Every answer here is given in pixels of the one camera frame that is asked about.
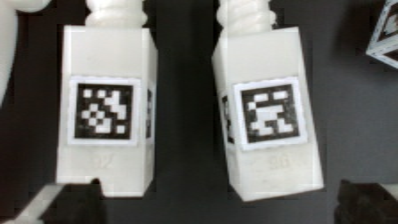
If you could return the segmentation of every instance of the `white rectangular block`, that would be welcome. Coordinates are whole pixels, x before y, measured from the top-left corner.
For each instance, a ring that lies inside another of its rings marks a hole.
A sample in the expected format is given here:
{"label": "white rectangular block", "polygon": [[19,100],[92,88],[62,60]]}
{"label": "white rectangular block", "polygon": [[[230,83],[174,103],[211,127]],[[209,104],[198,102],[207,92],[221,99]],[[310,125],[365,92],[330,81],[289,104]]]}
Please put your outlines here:
{"label": "white rectangular block", "polygon": [[243,201],[323,187],[298,29],[220,38],[213,55],[229,181]]}
{"label": "white rectangular block", "polygon": [[152,179],[156,49],[147,29],[67,26],[56,183],[138,197]]}
{"label": "white rectangular block", "polygon": [[398,68],[398,0],[387,0],[365,54]]}

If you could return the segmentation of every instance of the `black background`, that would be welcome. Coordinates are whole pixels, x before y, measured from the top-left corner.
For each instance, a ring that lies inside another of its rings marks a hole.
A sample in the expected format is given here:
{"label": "black background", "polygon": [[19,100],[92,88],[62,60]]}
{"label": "black background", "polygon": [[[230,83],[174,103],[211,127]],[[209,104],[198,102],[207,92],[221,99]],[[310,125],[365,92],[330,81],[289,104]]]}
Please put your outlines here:
{"label": "black background", "polygon": [[[398,71],[364,55],[383,1],[273,0],[300,26],[325,190],[241,203],[227,185],[211,52],[216,0],[147,0],[158,45],[156,179],[145,197],[104,200],[111,224],[332,223],[341,178],[398,182]],[[0,218],[54,180],[62,26],[83,0],[19,14],[12,78],[0,110]]]}

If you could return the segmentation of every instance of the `white cable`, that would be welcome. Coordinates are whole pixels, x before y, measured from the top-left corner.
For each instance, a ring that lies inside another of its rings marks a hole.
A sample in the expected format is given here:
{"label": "white cable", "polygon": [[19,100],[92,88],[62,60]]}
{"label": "white cable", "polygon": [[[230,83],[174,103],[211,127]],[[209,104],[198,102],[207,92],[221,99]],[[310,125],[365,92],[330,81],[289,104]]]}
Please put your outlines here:
{"label": "white cable", "polygon": [[85,25],[99,27],[140,28],[147,16],[142,11],[142,0],[86,0],[92,11]]}
{"label": "white cable", "polygon": [[269,0],[220,0],[216,19],[223,35],[237,36],[271,30],[275,13],[268,2]]}

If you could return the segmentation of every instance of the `white plastic part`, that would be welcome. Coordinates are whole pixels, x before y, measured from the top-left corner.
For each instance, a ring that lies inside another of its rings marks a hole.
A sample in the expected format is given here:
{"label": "white plastic part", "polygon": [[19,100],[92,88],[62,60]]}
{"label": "white plastic part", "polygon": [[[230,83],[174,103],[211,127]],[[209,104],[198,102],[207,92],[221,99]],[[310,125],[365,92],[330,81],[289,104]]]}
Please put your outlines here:
{"label": "white plastic part", "polygon": [[243,201],[323,188],[298,29],[259,30],[223,35],[213,54],[229,182]]}
{"label": "white plastic part", "polygon": [[3,224],[42,224],[42,220],[38,219],[46,209],[53,203],[53,200],[58,196],[58,193],[63,189],[62,185],[46,185],[40,189],[35,198],[21,211],[19,216],[14,220],[7,221]]}
{"label": "white plastic part", "polygon": [[[88,1],[92,14],[124,3],[142,11],[140,0]],[[142,20],[115,18],[88,17],[85,27],[63,29],[56,183],[97,178],[106,197],[140,197],[154,163],[156,49]]]}
{"label": "white plastic part", "polygon": [[365,54],[398,68],[398,0],[387,0]]}
{"label": "white plastic part", "polygon": [[269,0],[220,0],[216,19],[223,26],[221,35],[237,36],[271,30],[275,13]]}
{"label": "white plastic part", "polygon": [[49,0],[0,0],[0,105],[8,82],[8,74],[15,48],[15,10],[22,12],[38,11]]}
{"label": "white plastic part", "polygon": [[380,184],[383,187],[385,191],[392,195],[394,199],[398,200],[398,184]]}

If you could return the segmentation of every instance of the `ribbed white tube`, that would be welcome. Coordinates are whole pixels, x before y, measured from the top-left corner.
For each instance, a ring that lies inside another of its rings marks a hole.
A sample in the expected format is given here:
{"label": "ribbed white tube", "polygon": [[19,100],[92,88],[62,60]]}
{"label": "ribbed white tube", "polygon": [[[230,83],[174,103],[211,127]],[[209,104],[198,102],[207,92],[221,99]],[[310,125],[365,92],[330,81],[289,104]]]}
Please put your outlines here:
{"label": "ribbed white tube", "polygon": [[269,0],[220,0],[216,19],[223,26],[221,35],[239,36],[266,32],[275,24]]}
{"label": "ribbed white tube", "polygon": [[86,0],[92,13],[86,17],[85,25],[140,28],[147,20],[142,1],[143,0]]}
{"label": "ribbed white tube", "polygon": [[3,100],[15,47],[15,10],[38,11],[49,0],[0,0],[0,105]]}

